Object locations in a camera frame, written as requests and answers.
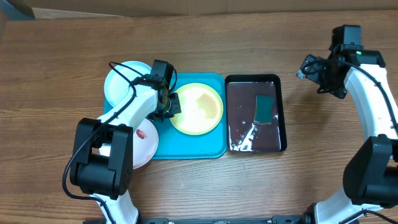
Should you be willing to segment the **green scouring sponge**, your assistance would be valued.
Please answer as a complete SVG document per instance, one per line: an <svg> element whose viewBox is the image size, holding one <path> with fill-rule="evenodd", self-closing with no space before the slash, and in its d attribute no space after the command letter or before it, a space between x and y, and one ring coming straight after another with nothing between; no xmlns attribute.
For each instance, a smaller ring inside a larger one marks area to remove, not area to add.
<svg viewBox="0 0 398 224"><path fill-rule="evenodd" d="M254 122L270 124L272 122L272 107L274 99L271 96L257 95Z"/></svg>

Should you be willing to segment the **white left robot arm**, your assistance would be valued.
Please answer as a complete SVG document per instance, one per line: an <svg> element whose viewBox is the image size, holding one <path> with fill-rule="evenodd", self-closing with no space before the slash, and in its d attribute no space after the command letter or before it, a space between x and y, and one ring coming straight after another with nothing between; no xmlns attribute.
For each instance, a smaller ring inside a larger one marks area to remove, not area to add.
<svg viewBox="0 0 398 224"><path fill-rule="evenodd" d="M155 60L148 73L118 62L109 66L127 83L127 93L108 113L79 121L62 188L70 198L95 201L103 223L137 223L140 214L128 194L133 135L146 118L163 122L181 112L174 91L178 73L163 60Z"/></svg>

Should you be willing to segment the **yellow plate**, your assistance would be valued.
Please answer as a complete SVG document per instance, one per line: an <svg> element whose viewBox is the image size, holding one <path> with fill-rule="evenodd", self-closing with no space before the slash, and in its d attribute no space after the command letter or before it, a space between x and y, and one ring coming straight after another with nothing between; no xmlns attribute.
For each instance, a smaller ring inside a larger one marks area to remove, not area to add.
<svg viewBox="0 0 398 224"><path fill-rule="evenodd" d="M206 134L221 121L223 101L216 90L202 83L189 83L176 90L181 113L171 118L180 132L188 135Z"/></svg>

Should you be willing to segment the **light blue plate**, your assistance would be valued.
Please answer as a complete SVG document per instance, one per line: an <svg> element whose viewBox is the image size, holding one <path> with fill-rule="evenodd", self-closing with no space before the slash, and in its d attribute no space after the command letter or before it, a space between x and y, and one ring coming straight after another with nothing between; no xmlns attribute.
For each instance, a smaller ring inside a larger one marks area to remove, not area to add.
<svg viewBox="0 0 398 224"><path fill-rule="evenodd" d="M123 62L123 65L126 65L143 75L149 74L152 69L148 64L140 61L126 61ZM133 81L133 79L139 76L137 72L134 72L126 67L120 65L115 65L114 67L129 81ZM108 103L112 107L115 107L127 95L128 89L128 81L111 69L104 83L104 95Z"/></svg>

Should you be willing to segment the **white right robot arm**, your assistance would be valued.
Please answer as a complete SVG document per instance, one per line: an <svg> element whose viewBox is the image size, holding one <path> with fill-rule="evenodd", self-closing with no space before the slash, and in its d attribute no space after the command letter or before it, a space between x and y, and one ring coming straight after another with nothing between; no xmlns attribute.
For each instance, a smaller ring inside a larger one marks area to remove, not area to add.
<svg viewBox="0 0 398 224"><path fill-rule="evenodd" d="M377 50L366 50L358 25L332 30L328 58L306 56L297 77L319 85L317 93L343 99L350 94L363 129L364 143L346 165L343 186L314 203L301 223L357 223L380 210L397 206L397 105L387 81L386 63Z"/></svg>

